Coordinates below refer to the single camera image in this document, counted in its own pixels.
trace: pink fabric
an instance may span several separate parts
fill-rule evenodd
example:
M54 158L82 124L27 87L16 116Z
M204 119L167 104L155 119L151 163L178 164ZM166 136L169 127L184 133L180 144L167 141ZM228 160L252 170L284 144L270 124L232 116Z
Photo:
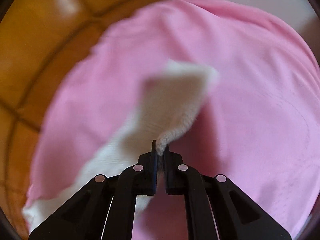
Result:
M224 0L159 2L103 34L47 112L27 205L73 183L169 59L211 65L221 75L172 150L205 175L229 176L295 236L320 189L319 66L286 23ZM133 239L186 239L183 209L180 197L157 195Z

